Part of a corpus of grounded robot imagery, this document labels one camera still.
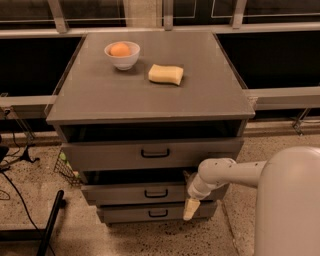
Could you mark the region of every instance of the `cabinet top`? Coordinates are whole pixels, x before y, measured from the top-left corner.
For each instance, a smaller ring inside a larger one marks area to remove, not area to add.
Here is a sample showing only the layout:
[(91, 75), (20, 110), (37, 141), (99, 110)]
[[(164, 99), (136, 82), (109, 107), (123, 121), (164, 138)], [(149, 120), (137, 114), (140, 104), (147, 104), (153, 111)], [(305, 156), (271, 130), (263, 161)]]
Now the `cabinet top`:
[[(117, 70), (104, 48), (132, 41), (137, 63)], [(50, 124), (248, 119), (254, 115), (211, 32), (88, 34), (48, 115)], [(184, 69), (180, 86), (148, 80), (153, 64)]]

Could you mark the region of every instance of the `yellow sponge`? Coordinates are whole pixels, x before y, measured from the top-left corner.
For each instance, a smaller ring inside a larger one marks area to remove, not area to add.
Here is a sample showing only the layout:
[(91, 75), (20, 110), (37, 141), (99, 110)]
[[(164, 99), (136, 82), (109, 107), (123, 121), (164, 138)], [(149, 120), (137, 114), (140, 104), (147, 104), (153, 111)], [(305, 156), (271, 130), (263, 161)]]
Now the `yellow sponge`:
[(176, 66), (153, 65), (149, 71), (149, 80), (156, 83), (173, 83), (180, 85), (183, 68)]

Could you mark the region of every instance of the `speckled floor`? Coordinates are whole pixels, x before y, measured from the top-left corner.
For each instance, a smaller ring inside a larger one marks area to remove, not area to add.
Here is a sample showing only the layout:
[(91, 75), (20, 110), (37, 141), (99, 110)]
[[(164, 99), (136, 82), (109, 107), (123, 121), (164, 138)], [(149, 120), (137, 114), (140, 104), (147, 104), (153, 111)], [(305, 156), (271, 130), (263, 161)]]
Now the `speckled floor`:
[[(303, 131), (305, 135), (298, 136), (289, 122), (249, 124), (237, 162), (267, 160), (291, 146), (320, 147), (319, 123), (304, 124)], [(70, 186), (54, 172), (59, 145), (37, 144), (30, 149), (30, 155), (41, 160), (35, 164), (20, 162), (12, 166), (7, 176), (21, 191), (39, 228), (46, 225), (57, 191), (64, 190), (67, 205), (59, 212), (50, 242), (55, 255), (253, 255), (255, 189), (231, 185), (208, 221), (107, 227), (100, 223), (95, 207), (87, 205), (80, 189)], [(3, 175), (0, 175), (0, 190), (11, 198), (0, 201), (0, 229), (33, 228), (19, 197)], [(5, 199), (6, 195), (0, 192), (0, 198)], [(37, 242), (0, 242), (0, 255), (36, 255), (38, 245)], [(53, 255), (49, 249), (47, 255)]]

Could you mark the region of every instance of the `gray cabinet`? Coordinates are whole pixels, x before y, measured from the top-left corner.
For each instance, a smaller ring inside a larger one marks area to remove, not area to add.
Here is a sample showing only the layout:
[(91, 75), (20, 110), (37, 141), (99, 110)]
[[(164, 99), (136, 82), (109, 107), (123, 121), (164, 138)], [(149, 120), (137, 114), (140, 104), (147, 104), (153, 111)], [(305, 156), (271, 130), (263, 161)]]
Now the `gray cabinet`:
[[(104, 48), (115, 41), (141, 47), (129, 71), (115, 69)], [(184, 68), (180, 86), (154, 84), (152, 64)], [(210, 32), (88, 34), (47, 122), (84, 183), (102, 222), (181, 219), (185, 174), (207, 158), (236, 158), (254, 116)], [(196, 213), (212, 216), (227, 187)]]

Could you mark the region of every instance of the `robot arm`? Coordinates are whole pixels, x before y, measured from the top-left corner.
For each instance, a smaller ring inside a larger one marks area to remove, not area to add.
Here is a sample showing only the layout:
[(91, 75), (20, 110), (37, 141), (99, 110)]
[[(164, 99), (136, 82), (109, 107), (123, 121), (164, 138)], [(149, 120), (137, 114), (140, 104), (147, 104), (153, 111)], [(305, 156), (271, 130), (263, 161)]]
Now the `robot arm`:
[(320, 255), (320, 148), (293, 147), (267, 162), (208, 159), (188, 180), (184, 219), (225, 183), (258, 188), (255, 255)]

